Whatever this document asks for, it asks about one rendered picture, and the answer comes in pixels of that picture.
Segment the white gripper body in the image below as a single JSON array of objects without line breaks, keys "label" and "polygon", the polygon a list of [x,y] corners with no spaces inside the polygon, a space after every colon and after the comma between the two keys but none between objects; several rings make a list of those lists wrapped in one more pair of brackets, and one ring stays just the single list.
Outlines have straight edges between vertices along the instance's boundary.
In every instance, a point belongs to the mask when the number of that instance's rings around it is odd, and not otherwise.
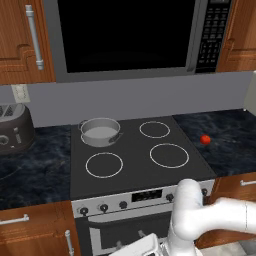
[{"label": "white gripper body", "polygon": [[157,236],[152,233],[130,245],[122,247],[109,256],[161,256],[161,247]]}]

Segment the black and steel stove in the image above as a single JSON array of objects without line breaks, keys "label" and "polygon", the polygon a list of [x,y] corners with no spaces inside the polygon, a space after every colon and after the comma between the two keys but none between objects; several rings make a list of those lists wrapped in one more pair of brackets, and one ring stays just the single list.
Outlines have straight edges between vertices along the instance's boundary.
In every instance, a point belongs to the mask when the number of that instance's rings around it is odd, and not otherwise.
[{"label": "black and steel stove", "polygon": [[[91,147],[71,128],[70,198],[74,219],[144,209],[172,211],[177,184],[185,178],[199,182],[211,194],[215,173],[173,117],[120,122],[123,135],[104,148]],[[126,201],[126,209],[119,203]],[[103,213],[100,205],[107,204]],[[86,216],[79,210],[87,207]]]}]

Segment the grey metal pot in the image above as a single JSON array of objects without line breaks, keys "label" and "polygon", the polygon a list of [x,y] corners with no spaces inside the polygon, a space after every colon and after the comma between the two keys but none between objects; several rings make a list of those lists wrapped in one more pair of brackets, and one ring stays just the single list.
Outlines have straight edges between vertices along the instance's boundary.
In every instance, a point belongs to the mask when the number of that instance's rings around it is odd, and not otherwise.
[{"label": "grey metal pot", "polygon": [[93,118],[79,123],[83,143],[92,147],[107,147],[123,135],[121,125],[111,118]]}]

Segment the oven door with window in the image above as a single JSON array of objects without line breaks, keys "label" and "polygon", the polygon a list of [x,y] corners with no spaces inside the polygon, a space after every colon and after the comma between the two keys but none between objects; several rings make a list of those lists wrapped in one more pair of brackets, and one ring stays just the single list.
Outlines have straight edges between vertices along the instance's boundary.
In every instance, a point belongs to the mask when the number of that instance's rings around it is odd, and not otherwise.
[{"label": "oven door with window", "polygon": [[118,245],[129,245],[151,233],[163,241],[168,234],[172,211],[137,210],[75,219],[82,256],[108,256]]}]

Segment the wooden drawer front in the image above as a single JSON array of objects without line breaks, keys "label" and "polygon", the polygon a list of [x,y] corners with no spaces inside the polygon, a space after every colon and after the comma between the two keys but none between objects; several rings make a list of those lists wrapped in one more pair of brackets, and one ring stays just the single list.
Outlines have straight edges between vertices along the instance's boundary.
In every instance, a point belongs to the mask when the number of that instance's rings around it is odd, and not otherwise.
[{"label": "wooden drawer front", "polygon": [[52,230],[66,228],[67,230],[73,230],[75,228],[70,201],[1,210],[0,220],[22,218],[24,214],[29,215],[29,221],[0,226],[0,234],[23,229]]},{"label": "wooden drawer front", "polygon": [[242,197],[249,194],[249,198],[256,195],[256,184],[248,186],[240,186],[240,180],[253,181],[256,180],[256,172],[219,177],[215,180],[211,195],[230,195],[231,197]]}]

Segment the dark grey toaster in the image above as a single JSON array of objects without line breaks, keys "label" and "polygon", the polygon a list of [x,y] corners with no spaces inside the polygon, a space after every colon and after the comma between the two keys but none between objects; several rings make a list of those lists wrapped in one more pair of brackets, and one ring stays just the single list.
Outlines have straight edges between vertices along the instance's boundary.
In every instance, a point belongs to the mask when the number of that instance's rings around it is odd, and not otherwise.
[{"label": "dark grey toaster", "polygon": [[34,139],[29,108],[23,103],[0,105],[0,155],[25,151]]}]

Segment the stainless steel microwave oven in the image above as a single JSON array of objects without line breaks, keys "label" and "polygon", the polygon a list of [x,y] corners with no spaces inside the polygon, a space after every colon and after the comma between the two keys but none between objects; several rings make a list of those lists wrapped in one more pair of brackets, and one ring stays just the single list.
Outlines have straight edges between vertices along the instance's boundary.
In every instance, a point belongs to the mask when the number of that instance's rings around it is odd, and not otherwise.
[{"label": "stainless steel microwave oven", "polygon": [[43,0],[58,82],[214,73],[232,0]]}]

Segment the white wall socket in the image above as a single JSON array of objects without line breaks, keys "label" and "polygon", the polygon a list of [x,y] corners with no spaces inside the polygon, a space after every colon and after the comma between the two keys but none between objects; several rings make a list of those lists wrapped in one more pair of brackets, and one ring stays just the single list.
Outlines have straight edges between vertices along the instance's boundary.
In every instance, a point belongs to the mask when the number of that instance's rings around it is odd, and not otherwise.
[{"label": "white wall socket", "polygon": [[26,84],[12,85],[14,99],[17,103],[29,103],[30,96]]}]

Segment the wooden wall cupboard door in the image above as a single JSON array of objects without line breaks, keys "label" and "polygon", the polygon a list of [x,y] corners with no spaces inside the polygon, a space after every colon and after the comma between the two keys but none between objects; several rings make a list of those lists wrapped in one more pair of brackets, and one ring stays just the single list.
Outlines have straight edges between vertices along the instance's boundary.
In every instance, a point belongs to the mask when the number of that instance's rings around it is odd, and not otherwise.
[{"label": "wooden wall cupboard door", "polygon": [[232,0],[218,72],[256,70],[256,0]]},{"label": "wooden wall cupboard door", "polygon": [[[36,65],[25,5],[32,5],[44,70]],[[0,85],[55,82],[43,0],[0,0]]]}]

